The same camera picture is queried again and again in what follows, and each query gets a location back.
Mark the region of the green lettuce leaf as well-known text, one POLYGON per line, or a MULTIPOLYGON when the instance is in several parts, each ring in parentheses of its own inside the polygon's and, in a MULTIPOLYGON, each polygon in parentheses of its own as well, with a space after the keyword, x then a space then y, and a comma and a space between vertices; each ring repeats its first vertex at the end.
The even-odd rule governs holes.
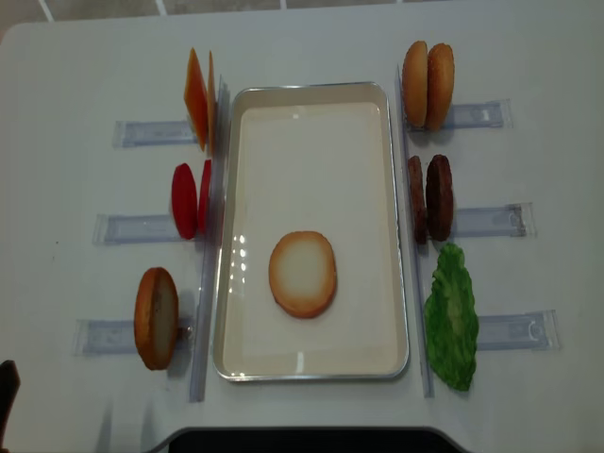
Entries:
POLYGON ((453 243, 440 250, 424 322, 431 369, 450 388, 467 392, 477 368, 479 321, 464 253, 453 243))

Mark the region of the right red tomato slice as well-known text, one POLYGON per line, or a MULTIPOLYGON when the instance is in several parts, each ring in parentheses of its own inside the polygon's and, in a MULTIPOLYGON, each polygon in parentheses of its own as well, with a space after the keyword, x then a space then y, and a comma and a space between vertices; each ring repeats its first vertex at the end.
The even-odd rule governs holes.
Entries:
POLYGON ((197 227, 200 235, 206 234, 207 212, 210 203, 211 160, 206 159, 202 173, 197 212, 197 227))

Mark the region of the red tomato slice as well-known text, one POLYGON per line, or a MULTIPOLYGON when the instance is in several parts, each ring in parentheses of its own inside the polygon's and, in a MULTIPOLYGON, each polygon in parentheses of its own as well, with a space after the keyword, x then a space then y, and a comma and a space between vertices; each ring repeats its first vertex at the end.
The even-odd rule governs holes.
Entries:
POLYGON ((192 239, 197 229, 197 198, 193 172, 187 163, 178 165, 174 171, 171 204, 180 237, 192 239))
POLYGON ((206 234, 207 212, 210 203, 211 160, 206 159, 202 173, 197 212, 197 227, 200 235, 206 234))

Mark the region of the left brown meat patty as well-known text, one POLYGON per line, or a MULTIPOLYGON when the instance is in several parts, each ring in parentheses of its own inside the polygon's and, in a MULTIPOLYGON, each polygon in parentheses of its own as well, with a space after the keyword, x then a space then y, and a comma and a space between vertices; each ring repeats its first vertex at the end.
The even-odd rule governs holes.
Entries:
POLYGON ((407 160, 407 167, 411 191, 413 235, 418 244, 425 244, 428 240, 427 211, 419 157, 413 156, 409 158, 407 160))

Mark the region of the brown meat patty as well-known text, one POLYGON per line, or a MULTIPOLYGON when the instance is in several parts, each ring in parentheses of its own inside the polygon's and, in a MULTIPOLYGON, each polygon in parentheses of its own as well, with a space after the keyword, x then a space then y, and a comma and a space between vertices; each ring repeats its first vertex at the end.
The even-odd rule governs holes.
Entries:
POLYGON ((411 191, 413 235, 418 244, 425 244, 428 240, 427 211, 419 157, 413 156, 409 158, 407 160, 407 167, 411 191))
POLYGON ((435 155, 428 166, 426 203, 429 235, 444 242, 450 235, 454 214, 452 175, 444 155, 435 155))

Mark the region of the left red tomato slice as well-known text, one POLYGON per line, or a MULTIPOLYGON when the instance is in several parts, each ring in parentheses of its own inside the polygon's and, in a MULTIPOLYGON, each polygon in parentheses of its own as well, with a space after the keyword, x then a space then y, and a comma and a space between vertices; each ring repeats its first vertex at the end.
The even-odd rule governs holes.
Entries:
POLYGON ((187 163, 178 165, 174 171, 171 204, 180 237, 192 239, 197 229, 197 198, 193 172, 187 163))

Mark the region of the left orange cheese slice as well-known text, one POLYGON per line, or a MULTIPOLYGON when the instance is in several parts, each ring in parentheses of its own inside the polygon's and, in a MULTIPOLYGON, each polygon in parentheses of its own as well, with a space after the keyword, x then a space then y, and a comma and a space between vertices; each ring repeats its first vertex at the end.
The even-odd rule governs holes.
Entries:
POLYGON ((198 57, 193 48, 189 55, 183 98, 199 146, 205 150, 209 142, 207 89, 198 57))

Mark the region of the clear holder tomato row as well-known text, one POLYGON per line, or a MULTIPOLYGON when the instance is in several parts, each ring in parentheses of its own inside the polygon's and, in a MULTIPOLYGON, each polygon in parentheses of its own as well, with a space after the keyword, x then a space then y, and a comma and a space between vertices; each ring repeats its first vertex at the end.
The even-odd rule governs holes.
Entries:
POLYGON ((181 242, 174 220, 169 214, 109 215, 98 214, 92 235, 96 245, 181 242))

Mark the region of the clear holder lettuce row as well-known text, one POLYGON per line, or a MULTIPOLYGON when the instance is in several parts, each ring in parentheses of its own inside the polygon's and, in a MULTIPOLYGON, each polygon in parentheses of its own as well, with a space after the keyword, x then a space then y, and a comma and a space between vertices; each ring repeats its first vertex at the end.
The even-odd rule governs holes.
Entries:
POLYGON ((479 317, 478 351, 558 350, 554 310, 479 317))

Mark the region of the round bun slice on tray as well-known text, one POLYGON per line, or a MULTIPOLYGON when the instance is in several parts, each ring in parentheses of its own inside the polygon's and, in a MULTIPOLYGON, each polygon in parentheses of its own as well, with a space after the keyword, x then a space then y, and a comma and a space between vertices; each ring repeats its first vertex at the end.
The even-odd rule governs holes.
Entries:
POLYGON ((323 313, 337 289, 336 261, 330 242, 316 231, 294 231, 273 249, 268 267, 276 303, 296 318, 323 313))

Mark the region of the white rectangular metal tray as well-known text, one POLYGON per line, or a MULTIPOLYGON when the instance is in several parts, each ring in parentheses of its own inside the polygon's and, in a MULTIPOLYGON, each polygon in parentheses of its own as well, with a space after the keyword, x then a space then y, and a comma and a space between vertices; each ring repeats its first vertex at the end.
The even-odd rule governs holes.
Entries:
POLYGON ((374 82, 250 88, 232 104, 212 356, 235 381, 382 379, 409 359, 390 105, 374 82), (310 318, 269 283, 278 242, 329 242, 310 318))

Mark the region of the left top bun half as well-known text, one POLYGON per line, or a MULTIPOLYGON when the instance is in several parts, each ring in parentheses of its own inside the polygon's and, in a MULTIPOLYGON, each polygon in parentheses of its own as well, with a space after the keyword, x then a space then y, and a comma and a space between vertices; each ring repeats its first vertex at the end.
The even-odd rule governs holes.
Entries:
POLYGON ((424 41, 414 42, 404 58, 402 99, 407 121, 423 127, 428 111, 428 48, 424 41))

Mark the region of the black base bottom edge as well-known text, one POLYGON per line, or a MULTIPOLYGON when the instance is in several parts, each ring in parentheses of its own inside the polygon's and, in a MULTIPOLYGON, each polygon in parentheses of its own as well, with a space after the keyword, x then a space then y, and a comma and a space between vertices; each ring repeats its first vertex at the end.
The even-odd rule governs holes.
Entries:
POLYGON ((412 428, 214 428, 180 434, 171 452, 461 452, 435 431, 412 428))

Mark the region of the clear holder patty row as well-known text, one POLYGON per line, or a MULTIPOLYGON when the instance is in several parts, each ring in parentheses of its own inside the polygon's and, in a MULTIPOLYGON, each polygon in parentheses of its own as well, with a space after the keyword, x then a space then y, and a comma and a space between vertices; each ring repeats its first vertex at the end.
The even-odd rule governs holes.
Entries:
POLYGON ((537 234, 531 203, 503 207, 458 209, 450 236, 453 238, 532 237, 537 234))

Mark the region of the brown object at left edge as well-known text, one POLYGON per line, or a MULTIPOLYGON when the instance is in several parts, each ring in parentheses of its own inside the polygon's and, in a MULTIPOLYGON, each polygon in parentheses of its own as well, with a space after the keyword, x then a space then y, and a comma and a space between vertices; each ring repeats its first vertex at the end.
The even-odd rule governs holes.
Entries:
POLYGON ((0 366, 0 444, 4 442, 10 411, 21 386, 15 361, 4 361, 0 366))

